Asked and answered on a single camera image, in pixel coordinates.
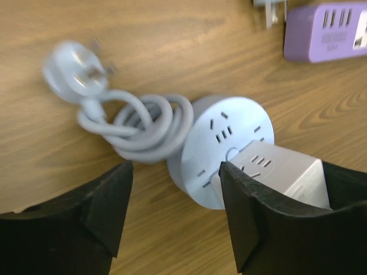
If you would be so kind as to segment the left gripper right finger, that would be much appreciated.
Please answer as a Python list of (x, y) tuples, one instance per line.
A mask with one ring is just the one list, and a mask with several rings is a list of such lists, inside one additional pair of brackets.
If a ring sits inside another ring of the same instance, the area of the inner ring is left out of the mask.
[(323, 163), (330, 208), (289, 198), (220, 165), (240, 274), (365, 274), (366, 173)]

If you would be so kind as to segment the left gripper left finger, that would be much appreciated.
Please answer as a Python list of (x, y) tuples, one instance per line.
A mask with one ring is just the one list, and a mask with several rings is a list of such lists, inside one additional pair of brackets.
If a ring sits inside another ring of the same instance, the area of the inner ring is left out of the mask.
[(108, 274), (133, 182), (131, 161), (20, 213), (1, 215), (2, 274)]

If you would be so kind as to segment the white cube socket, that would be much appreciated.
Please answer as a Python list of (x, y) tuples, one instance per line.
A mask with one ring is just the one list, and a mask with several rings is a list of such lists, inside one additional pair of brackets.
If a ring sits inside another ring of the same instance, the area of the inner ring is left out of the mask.
[(230, 162), (279, 193), (308, 205), (331, 209), (320, 159), (254, 140)]

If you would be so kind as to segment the round light blue socket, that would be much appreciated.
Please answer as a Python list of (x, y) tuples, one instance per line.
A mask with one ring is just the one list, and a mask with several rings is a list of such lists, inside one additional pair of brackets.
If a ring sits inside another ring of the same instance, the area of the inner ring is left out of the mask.
[(224, 209), (218, 170), (254, 140), (274, 143), (272, 121), (256, 101), (241, 96), (209, 95), (192, 104), (194, 123), (174, 156), (167, 159), (175, 185), (196, 203)]

